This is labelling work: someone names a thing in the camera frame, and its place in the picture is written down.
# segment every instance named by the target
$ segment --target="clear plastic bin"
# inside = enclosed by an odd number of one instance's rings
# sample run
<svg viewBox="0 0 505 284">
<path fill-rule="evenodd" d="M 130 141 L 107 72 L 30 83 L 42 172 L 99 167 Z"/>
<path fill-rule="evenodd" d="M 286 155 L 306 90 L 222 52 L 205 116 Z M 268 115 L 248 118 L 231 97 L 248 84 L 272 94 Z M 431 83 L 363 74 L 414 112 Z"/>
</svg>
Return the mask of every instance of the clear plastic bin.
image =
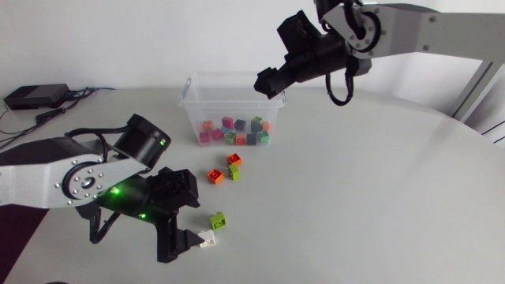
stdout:
<svg viewBox="0 0 505 284">
<path fill-rule="evenodd" d="M 283 92 L 269 100 L 254 90 L 255 81 L 255 73 L 194 73 L 188 78 L 178 104 L 186 109 L 200 145 L 270 145 L 286 97 Z M 223 128 L 229 126 L 229 118 L 233 120 L 231 130 Z"/>
</svg>

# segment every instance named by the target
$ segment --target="white table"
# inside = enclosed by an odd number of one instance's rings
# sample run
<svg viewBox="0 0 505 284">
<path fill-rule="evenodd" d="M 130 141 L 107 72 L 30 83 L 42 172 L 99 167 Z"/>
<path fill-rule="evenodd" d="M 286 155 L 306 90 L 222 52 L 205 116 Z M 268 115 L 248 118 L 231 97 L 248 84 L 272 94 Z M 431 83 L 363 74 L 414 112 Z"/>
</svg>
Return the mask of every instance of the white table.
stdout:
<svg viewBox="0 0 505 284">
<path fill-rule="evenodd" d="M 172 138 L 156 170 L 199 182 L 201 207 L 182 208 L 179 227 L 208 230 L 222 211 L 218 244 L 157 263 L 154 226 L 121 216 L 93 245 L 87 220 L 54 209 L 7 283 L 505 282 L 505 153 L 460 122 L 400 99 L 356 92 L 336 107 L 322 89 L 291 88 L 269 148 L 202 148 L 177 94 L 100 92 L 23 141 L 146 117 Z M 23 127 L 33 113 L 10 115 Z M 241 180 L 208 183 L 233 152 Z"/>
</svg>

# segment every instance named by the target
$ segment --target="lime green block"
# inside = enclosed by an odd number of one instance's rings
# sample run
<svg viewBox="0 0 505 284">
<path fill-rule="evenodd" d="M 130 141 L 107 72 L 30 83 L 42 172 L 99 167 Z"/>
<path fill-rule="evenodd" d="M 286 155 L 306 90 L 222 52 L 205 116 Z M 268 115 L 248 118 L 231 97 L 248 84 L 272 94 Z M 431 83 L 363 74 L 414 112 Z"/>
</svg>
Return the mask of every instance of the lime green block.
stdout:
<svg viewBox="0 0 505 284">
<path fill-rule="evenodd" d="M 211 216 L 212 229 L 217 230 L 226 226 L 226 217 L 222 212 L 217 212 Z"/>
<path fill-rule="evenodd" d="M 258 138 L 261 143 L 267 143 L 270 140 L 270 135 L 268 135 L 268 132 L 263 130 L 258 132 Z"/>
<path fill-rule="evenodd" d="M 228 142 L 229 144 L 235 144 L 235 133 L 234 132 L 228 132 L 225 136 L 224 136 L 224 140 L 226 140 L 226 142 Z"/>
<path fill-rule="evenodd" d="M 228 174 L 232 181 L 238 181 L 240 179 L 240 170 L 237 165 L 231 164 L 228 166 Z"/>
<path fill-rule="evenodd" d="M 263 123 L 263 118 L 260 118 L 260 117 L 255 117 L 251 120 L 251 123 L 259 123 L 259 124 L 262 124 Z"/>
</svg>

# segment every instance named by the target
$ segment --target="orange lego brick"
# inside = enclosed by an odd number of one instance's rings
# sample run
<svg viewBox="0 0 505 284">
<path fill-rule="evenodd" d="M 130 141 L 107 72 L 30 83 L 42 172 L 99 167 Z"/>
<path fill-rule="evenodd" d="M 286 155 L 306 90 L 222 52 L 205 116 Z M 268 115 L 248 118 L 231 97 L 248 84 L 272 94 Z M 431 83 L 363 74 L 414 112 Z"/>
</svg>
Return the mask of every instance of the orange lego brick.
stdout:
<svg viewBox="0 0 505 284">
<path fill-rule="evenodd" d="M 270 130 L 271 130 L 271 124 L 270 124 L 270 122 L 266 122 L 266 121 L 264 121 L 264 122 L 262 123 L 262 126 L 263 126 L 263 130 L 264 130 L 264 131 L 266 131 L 266 132 L 268 132 L 268 133 L 270 132 Z"/>
<path fill-rule="evenodd" d="M 223 180 L 224 174 L 222 172 L 220 172 L 219 170 L 214 169 L 214 170 L 211 170 L 210 173 L 207 174 L 207 178 L 211 183 L 218 184 Z"/>
<path fill-rule="evenodd" d="M 235 135 L 235 141 L 237 145 L 245 145 L 245 134 Z"/>
<path fill-rule="evenodd" d="M 241 165 L 242 164 L 242 159 L 237 155 L 237 153 L 229 155 L 227 157 L 228 164 L 229 165 Z"/>
<path fill-rule="evenodd" d="M 202 124 L 202 129 L 204 131 L 211 131 L 214 128 L 214 123 L 212 121 L 204 121 Z"/>
</svg>

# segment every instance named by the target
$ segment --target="toy block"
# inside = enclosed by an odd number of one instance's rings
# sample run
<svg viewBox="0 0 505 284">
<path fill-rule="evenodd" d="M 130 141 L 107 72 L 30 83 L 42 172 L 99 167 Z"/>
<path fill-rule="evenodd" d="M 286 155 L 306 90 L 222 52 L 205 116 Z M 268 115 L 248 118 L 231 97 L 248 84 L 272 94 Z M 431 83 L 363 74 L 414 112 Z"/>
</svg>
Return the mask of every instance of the toy block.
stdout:
<svg viewBox="0 0 505 284">
<path fill-rule="evenodd" d="M 237 153 L 227 156 L 226 160 L 228 161 L 228 165 L 241 165 L 242 164 L 242 159 L 237 155 Z"/>
<path fill-rule="evenodd" d="M 268 132 L 262 130 L 258 132 L 258 139 L 261 143 L 267 143 L 270 140 L 270 135 L 268 135 Z"/>
<path fill-rule="evenodd" d="M 245 145 L 245 134 L 237 134 L 235 135 L 235 140 L 237 142 L 237 145 L 243 146 Z"/>
<path fill-rule="evenodd" d="M 207 178 L 211 183 L 217 185 L 223 180 L 224 174 L 221 171 L 214 169 L 207 174 Z"/>
<path fill-rule="evenodd" d="M 213 230 L 199 232 L 198 237 L 201 237 L 202 239 L 205 240 L 203 243 L 200 244 L 201 248 L 206 248 L 215 245 L 215 237 Z"/>
<path fill-rule="evenodd" d="M 263 118 L 260 118 L 260 117 L 255 117 L 251 120 L 251 123 L 259 123 L 259 124 L 262 124 L 263 123 Z"/>
<path fill-rule="evenodd" d="M 212 121 L 204 121 L 202 124 L 202 129 L 204 131 L 211 131 L 214 128 L 214 123 Z"/>
<path fill-rule="evenodd" d="M 256 134 L 247 134 L 247 145 L 256 145 Z"/>
<path fill-rule="evenodd" d="M 235 144 L 235 133 L 233 131 L 228 132 L 224 136 L 224 140 L 226 140 L 229 144 Z"/>
<path fill-rule="evenodd" d="M 221 121 L 223 122 L 223 127 L 225 128 L 232 129 L 234 127 L 233 118 L 224 117 Z"/>
<path fill-rule="evenodd" d="M 226 217 L 222 212 L 217 212 L 210 217 L 212 229 L 217 230 L 226 226 Z"/>
<path fill-rule="evenodd" d="M 263 121 L 261 126 L 263 126 L 264 131 L 270 133 L 270 131 L 271 131 L 271 123 L 270 122 Z"/>
<path fill-rule="evenodd" d="M 224 137 L 224 132 L 221 129 L 214 129 L 212 130 L 211 135 L 214 140 L 221 140 Z"/>
<path fill-rule="evenodd" d="M 226 127 L 221 127 L 221 131 L 223 131 L 223 133 L 227 134 L 228 132 L 230 132 L 232 129 L 228 129 Z"/>
<path fill-rule="evenodd" d="M 258 122 L 251 122 L 251 132 L 257 133 L 259 131 L 263 130 L 263 126 L 258 123 Z"/>
<path fill-rule="evenodd" d="M 235 129 L 236 130 L 244 130 L 245 128 L 245 121 L 241 120 L 241 119 L 237 119 L 237 121 L 235 122 Z"/>
<path fill-rule="evenodd" d="M 240 170 L 237 165 L 231 164 L 228 166 L 228 174 L 232 181 L 238 181 L 240 179 Z"/>
<path fill-rule="evenodd" d="M 200 140 L 200 143 L 209 143 L 209 142 L 211 142 L 211 134 L 210 133 L 200 133 L 199 140 Z"/>
</svg>

